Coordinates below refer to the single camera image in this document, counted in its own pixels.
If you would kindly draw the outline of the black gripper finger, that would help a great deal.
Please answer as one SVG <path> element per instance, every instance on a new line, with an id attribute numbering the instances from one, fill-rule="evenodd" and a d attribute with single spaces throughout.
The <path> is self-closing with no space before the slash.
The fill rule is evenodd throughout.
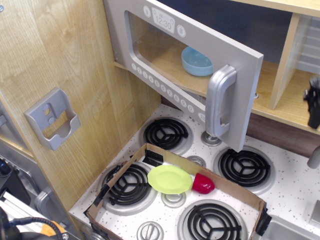
<path id="1" fill-rule="evenodd" d="M 317 129 L 320 126 L 320 77 L 312 76 L 309 89 L 305 89 L 303 99 L 307 101 L 309 121 L 308 126 Z"/>

